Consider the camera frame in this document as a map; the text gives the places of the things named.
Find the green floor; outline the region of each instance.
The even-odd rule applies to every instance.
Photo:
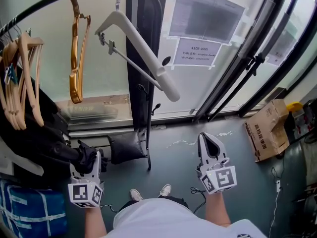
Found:
[[[202,196],[192,195],[190,187],[203,189],[196,177],[195,168],[199,163],[197,137],[207,132],[220,139],[236,168],[238,185],[224,192],[225,204],[232,222],[240,219],[251,220],[268,236],[270,220],[273,217],[276,198],[276,185],[273,183],[271,168],[282,172],[282,160],[271,158],[260,163],[254,162],[243,119],[216,120],[210,123],[173,125],[166,129],[151,131],[150,153],[152,170],[147,171],[147,159],[126,162],[117,166],[109,165],[102,174],[105,181],[105,195],[101,204],[112,204],[114,209],[129,200],[129,190],[138,189],[144,198],[157,197],[160,189],[167,183],[172,185],[172,195],[182,197],[194,210],[202,203]],[[94,139],[102,145],[104,139]],[[276,218],[272,227],[272,238],[289,233],[289,216],[294,205],[291,202],[305,188],[305,162],[299,144],[288,148],[285,159],[285,171],[281,179],[282,192],[278,198]],[[62,186],[68,197],[66,182]],[[66,199],[66,214],[69,232],[63,237],[84,237],[84,212],[71,205]],[[115,216],[104,208],[103,217],[108,232],[112,230]],[[198,211],[204,217],[205,209]]]

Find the shoe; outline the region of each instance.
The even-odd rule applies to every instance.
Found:
[[[162,188],[162,190],[160,191],[159,197],[160,197],[160,196],[169,196],[171,190],[172,190],[172,186],[171,186],[171,185],[169,185],[169,184],[165,185],[165,186]]]
[[[134,188],[130,190],[130,197],[132,198],[132,200],[135,200],[135,201],[143,200],[143,197],[141,196],[141,194]]]

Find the white t-shirt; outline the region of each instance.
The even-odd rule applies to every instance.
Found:
[[[224,228],[198,218],[171,200],[152,198],[120,211],[107,238],[237,238],[241,235],[265,238],[249,220]]]

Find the black pillow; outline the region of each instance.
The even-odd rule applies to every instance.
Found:
[[[141,147],[137,131],[119,135],[108,135],[111,147],[111,163],[120,164],[140,158],[146,158]]]

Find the cardboard box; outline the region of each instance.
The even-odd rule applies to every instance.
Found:
[[[278,155],[289,146],[284,129],[288,114],[283,100],[272,100],[245,122],[256,162]]]

